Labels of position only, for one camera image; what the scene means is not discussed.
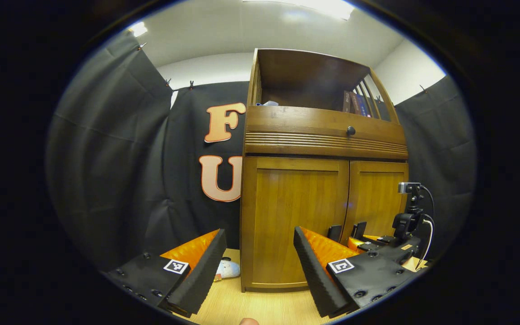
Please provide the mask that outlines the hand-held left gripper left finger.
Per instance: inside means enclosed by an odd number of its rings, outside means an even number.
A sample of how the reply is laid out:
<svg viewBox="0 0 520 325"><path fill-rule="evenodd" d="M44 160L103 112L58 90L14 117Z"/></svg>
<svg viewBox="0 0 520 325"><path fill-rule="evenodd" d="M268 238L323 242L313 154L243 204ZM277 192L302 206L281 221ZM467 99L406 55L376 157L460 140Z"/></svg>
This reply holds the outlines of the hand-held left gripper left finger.
<svg viewBox="0 0 520 325"><path fill-rule="evenodd" d="M189 318L208 296L226 248L225 230L214 230L165 253L144 251L107 279L154 308Z"/></svg>

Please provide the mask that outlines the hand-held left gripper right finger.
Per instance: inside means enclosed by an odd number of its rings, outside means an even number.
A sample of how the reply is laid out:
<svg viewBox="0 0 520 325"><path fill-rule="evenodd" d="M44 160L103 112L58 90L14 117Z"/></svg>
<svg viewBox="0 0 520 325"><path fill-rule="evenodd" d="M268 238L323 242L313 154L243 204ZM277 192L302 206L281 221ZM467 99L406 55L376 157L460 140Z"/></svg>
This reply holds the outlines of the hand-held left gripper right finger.
<svg viewBox="0 0 520 325"><path fill-rule="evenodd" d="M322 317L334 318L366 308L417 277L385 253L387 247L370 245L365 253L304 227L295 227L293 244L307 285Z"/></svg>

